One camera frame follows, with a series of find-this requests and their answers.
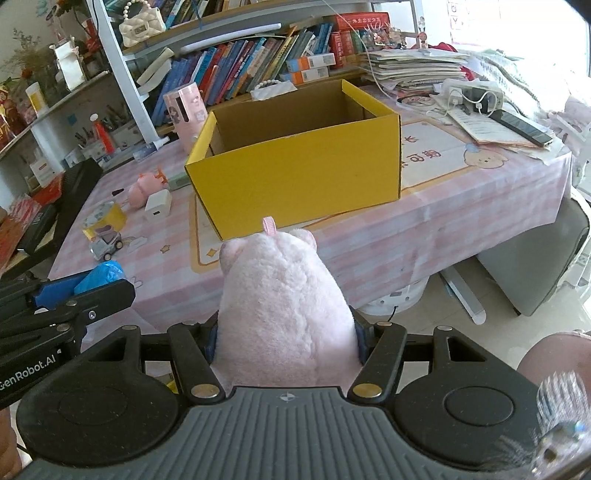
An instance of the white shelf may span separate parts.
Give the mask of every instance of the white shelf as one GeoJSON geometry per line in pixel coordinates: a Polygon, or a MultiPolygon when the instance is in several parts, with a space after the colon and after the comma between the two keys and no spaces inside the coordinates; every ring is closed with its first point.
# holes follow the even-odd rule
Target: white shelf
{"type": "Polygon", "coordinates": [[[110,74],[111,73],[109,71],[105,70],[104,72],[101,72],[98,75],[96,75],[95,77],[91,78],[90,80],[84,82],[82,85],[80,85],[73,92],[68,93],[68,95],[66,95],[63,99],[61,99],[59,102],[57,102],[55,105],[53,105],[47,112],[45,112],[44,114],[39,116],[35,121],[33,121],[29,126],[27,126],[26,129],[23,130],[20,134],[18,134],[18,136],[16,138],[13,138],[11,140],[11,142],[6,147],[4,147],[2,150],[0,150],[0,160],[2,160],[17,143],[19,143],[29,132],[31,132],[31,129],[34,126],[36,126],[37,124],[39,124],[39,122],[43,121],[48,116],[50,116],[53,112],[55,112],[56,110],[61,108],[63,105],[65,105],[67,102],[72,100],[80,92],[86,90],[88,87],[91,87],[92,85],[99,82],[100,80],[102,80],[103,78],[105,78],[106,76],[108,76],[110,74]]]}
{"type": "MultiPolygon", "coordinates": [[[[380,3],[402,3],[413,0],[384,0],[380,3]]],[[[329,0],[333,7],[351,4],[370,4],[368,0],[329,0]]],[[[208,15],[201,21],[191,20],[167,30],[155,37],[123,51],[125,61],[140,59],[163,48],[175,53],[181,46],[210,37],[217,37],[238,30],[274,23],[288,24],[309,16],[307,11],[315,8],[314,16],[333,15],[334,12],[322,0],[264,0],[218,14],[208,15]]]]}
{"type": "MultiPolygon", "coordinates": [[[[381,3],[408,2],[413,14],[415,33],[418,34],[417,18],[422,15],[421,0],[382,0],[375,2],[371,0],[327,0],[327,2],[337,12],[374,11],[375,6],[381,3]]],[[[97,25],[100,41],[103,44],[121,93],[146,143],[154,142],[160,139],[160,136],[145,108],[144,101],[146,98],[138,93],[127,62],[142,59],[141,63],[146,66],[165,47],[178,54],[182,47],[190,43],[208,40],[231,32],[270,24],[281,24],[285,27],[306,18],[328,17],[335,14],[324,0],[259,0],[259,2],[252,5],[208,15],[201,20],[192,20],[177,25],[166,32],[149,38],[145,42],[122,51],[117,36],[113,31],[116,26],[111,24],[112,18],[107,13],[103,1],[86,0],[86,3],[95,25],[97,25]]]]}

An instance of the white wall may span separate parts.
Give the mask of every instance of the white wall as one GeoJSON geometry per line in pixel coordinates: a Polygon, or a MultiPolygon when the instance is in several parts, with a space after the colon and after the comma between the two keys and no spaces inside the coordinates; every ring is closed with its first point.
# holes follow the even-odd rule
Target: white wall
{"type": "MultiPolygon", "coordinates": [[[[56,42],[56,36],[52,26],[45,20],[46,14],[37,16],[37,5],[39,0],[7,0],[0,5],[0,65],[14,53],[14,50],[20,49],[20,43],[13,40],[13,28],[22,30],[25,35],[33,35],[36,38],[41,37],[41,44],[49,46],[56,42]]],[[[54,0],[47,0],[48,6],[54,4],[54,0]]],[[[63,15],[61,18],[63,30],[68,35],[74,35],[84,39],[84,30],[74,18],[72,12],[63,15]]],[[[21,72],[0,71],[0,82],[9,75],[20,75],[21,72]]]]}

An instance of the blue plastic bag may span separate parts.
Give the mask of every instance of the blue plastic bag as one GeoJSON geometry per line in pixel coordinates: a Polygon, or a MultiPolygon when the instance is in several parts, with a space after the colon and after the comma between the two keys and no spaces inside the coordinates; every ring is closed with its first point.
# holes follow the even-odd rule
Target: blue plastic bag
{"type": "Polygon", "coordinates": [[[125,273],[118,262],[115,260],[103,262],[93,268],[86,278],[74,288],[74,295],[79,295],[93,288],[102,287],[103,285],[107,285],[107,283],[113,283],[122,278],[125,278],[125,273]]]}

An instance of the person's hand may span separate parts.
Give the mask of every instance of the person's hand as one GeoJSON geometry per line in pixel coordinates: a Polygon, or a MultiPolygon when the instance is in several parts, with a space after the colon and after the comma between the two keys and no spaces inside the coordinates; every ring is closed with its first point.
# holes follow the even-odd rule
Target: person's hand
{"type": "Polygon", "coordinates": [[[10,410],[0,411],[0,479],[9,480],[21,471],[17,434],[10,425],[10,410]]]}

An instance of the paper stack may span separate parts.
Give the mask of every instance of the paper stack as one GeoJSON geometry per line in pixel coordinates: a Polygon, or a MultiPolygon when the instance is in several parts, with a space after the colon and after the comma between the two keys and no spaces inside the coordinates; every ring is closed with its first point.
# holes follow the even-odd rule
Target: paper stack
{"type": "Polygon", "coordinates": [[[445,79],[465,80],[461,67],[468,57],[467,54],[436,48],[379,50],[369,52],[369,61],[367,56],[362,56],[361,68],[367,72],[364,79],[377,80],[385,90],[416,95],[433,93],[433,85],[445,79]]]}

